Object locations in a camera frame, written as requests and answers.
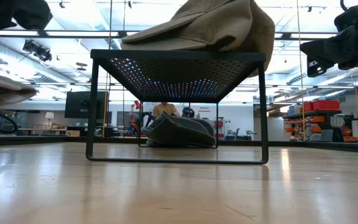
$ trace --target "perforated metal tabletop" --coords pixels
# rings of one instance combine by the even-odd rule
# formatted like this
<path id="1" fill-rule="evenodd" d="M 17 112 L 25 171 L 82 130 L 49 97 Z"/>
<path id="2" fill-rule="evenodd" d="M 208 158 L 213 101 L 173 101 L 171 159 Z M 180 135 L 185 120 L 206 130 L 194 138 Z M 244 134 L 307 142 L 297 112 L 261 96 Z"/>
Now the perforated metal tabletop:
<path id="1" fill-rule="evenodd" d="M 140 101 L 218 103 L 264 62 L 262 53 L 92 50 Z"/>

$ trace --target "television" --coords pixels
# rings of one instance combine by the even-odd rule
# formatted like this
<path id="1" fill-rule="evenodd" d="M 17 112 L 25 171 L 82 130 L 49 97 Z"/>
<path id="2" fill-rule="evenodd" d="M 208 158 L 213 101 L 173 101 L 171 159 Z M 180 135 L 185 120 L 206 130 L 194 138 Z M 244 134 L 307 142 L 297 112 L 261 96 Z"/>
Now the television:
<path id="1" fill-rule="evenodd" d="M 99 91 L 96 97 L 96 119 L 103 119 L 105 91 Z M 66 98 L 65 118 L 88 119 L 90 116 L 90 91 L 68 92 Z"/>

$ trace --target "table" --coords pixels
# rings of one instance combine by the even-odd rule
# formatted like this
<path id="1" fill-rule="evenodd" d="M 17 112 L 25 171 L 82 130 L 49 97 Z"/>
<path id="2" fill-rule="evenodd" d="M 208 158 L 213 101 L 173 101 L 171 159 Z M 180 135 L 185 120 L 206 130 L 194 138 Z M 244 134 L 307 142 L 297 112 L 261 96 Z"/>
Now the table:
<path id="1" fill-rule="evenodd" d="M 34 134 L 36 131 L 49 131 L 50 133 L 55 132 L 55 134 L 64 134 L 64 132 L 67 131 L 67 128 L 52 128 L 52 129 L 19 128 L 18 131 L 27 131 L 27 135 Z"/>
<path id="2" fill-rule="evenodd" d="M 178 50 L 95 50 L 91 78 L 91 99 L 86 142 L 86 158 L 91 161 L 172 162 L 199 164 L 265 164 L 269 160 L 267 137 L 267 105 L 265 89 L 265 54 L 245 52 L 195 52 Z M 260 122 L 262 158 L 260 161 L 207 161 L 169 159 L 116 159 L 93 156 L 93 132 L 99 66 L 129 90 L 140 103 L 219 102 L 256 69 L 259 71 Z"/>

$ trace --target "black camera rig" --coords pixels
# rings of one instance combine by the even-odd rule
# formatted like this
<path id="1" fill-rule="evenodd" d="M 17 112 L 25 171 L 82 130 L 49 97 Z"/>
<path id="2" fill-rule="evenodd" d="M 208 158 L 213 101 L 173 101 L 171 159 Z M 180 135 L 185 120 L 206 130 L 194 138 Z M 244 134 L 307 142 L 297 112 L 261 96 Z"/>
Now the black camera rig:
<path id="1" fill-rule="evenodd" d="M 358 68 L 358 5 L 346 8 L 341 0 L 344 13 L 335 18 L 338 34 L 323 40 L 314 40 L 300 45 L 308 56 L 308 76 L 317 77 L 338 64 L 341 70 Z"/>

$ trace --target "table lamp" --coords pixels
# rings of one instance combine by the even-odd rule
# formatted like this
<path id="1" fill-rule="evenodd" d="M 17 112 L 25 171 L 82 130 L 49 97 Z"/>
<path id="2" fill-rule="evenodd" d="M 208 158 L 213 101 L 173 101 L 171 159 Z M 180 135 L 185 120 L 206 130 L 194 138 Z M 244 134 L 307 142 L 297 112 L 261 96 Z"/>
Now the table lamp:
<path id="1" fill-rule="evenodd" d="M 47 112 L 45 118 L 48 119 L 48 126 L 50 127 L 50 120 L 55 118 L 55 114 L 53 112 Z"/>

